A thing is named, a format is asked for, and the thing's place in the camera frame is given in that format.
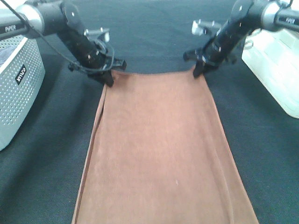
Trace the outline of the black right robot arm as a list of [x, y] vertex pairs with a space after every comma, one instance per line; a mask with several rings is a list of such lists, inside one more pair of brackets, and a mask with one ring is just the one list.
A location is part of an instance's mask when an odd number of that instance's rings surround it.
[[191, 33], [210, 36], [203, 47], [183, 54], [185, 61], [196, 62], [194, 78], [218, 69], [224, 62], [234, 64], [237, 57], [233, 50], [257, 29], [298, 31], [299, 13], [291, 5], [291, 0], [237, 0], [223, 25], [215, 21], [194, 20]]

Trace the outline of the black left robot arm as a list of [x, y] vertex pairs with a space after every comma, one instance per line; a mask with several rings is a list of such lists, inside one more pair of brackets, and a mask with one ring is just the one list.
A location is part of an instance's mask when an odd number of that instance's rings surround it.
[[109, 44], [109, 29], [88, 30], [83, 24], [78, 7], [70, 0], [27, 0], [16, 8], [5, 0], [4, 14], [0, 16], [1, 40], [23, 35], [28, 39], [56, 34], [74, 56], [62, 55], [69, 62], [70, 71], [80, 71], [88, 77], [111, 87], [112, 69], [125, 70], [125, 60], [115, 57]]

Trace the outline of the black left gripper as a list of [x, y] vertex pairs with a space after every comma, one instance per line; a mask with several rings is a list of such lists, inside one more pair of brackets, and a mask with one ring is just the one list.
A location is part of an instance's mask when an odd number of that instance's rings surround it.
[[115, 57], [115, 50], [110, 43], [91, 41], [75, 43], [69, 49], [76, 61], [69, 62], [70, 71], [81, 71], [88, 75], [102, 76], [105, 84], [112, 87], [114, 78], [111, 69], [126, 69], [126, 62]]

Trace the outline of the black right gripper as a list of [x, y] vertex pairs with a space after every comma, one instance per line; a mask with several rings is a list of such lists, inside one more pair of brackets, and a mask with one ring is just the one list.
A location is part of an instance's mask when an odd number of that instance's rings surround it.
[[195, 61], [193, 77], [198, 78], [203, 70], [218, 68], [223, 62], [235, 64], [237, 57], [232, 51], [237, 45], [237, 36], [218, 35], [211, 38], [205, 46], [183, 53], [185, 61]]

